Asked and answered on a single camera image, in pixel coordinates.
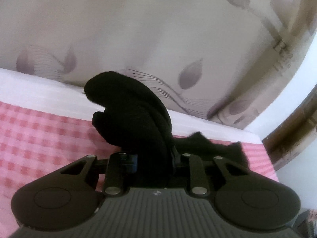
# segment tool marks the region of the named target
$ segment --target curtain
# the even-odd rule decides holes
[[[0,0],[0,67],[79,86],[117,71],[169,109],[244,128],[300,66],[316,4]]]

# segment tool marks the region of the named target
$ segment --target red and white checkered cloth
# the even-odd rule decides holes
[[[277,180],[262,144],[243,143],[242,148],[251,170]],[[10,200],[20,187],[86,155],[102,159],[116,151],[119,148],[105,142],[91,121],[0,102],[0,237],[17,228]]]

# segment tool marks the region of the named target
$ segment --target striped fabric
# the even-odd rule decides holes
[[[263,145],[243,143],[242,147],[251,170],[277,180]],[[102,159],[117,151],[119,148],[105,142],[90,121],[0,102],[0,237],[17,228],[10,210],[17,189],[86,155]]]

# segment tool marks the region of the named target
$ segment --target black garment on table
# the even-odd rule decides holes
[[[226,157],[248,167],[240,143],[211,143],[200,132],[174,138],[167,109],[143,83],[117,72],[104,72],[84,87],[87,98],[105,107],[93,115],[93,126],[110,144],[138,154],[138,171],[149,175],[172,173],[172,148],[211,160]]]

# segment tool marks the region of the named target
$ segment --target black cloth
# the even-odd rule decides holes
[[[199,155],[203,160],[223,156],[243,166],[247,158],[239,143],[211,143],[200,132],[188,138],[173,138],[172,124],[161,100],[143,83],[117,72],[104,72],[84,87],[87,98],[105,107],[93,115],[93,126],[110,144],[138,154],[138,170],[144,174],[170,174],[172,148]]]

